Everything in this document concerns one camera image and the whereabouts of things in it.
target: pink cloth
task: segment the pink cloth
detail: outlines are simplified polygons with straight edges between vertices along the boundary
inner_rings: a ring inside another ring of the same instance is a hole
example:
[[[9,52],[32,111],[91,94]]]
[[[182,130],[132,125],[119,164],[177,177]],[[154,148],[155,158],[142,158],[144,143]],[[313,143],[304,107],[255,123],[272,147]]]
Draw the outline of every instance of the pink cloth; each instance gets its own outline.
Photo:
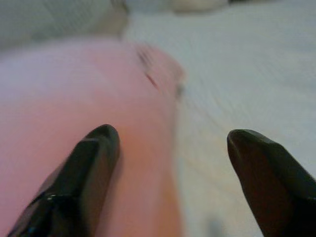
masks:
[[[106,39],[0,60],[0,236],[75,144],[104,123],[118,130],[123,157],[96,236],[181,235],[171,152],[183,72],[174,60]]]

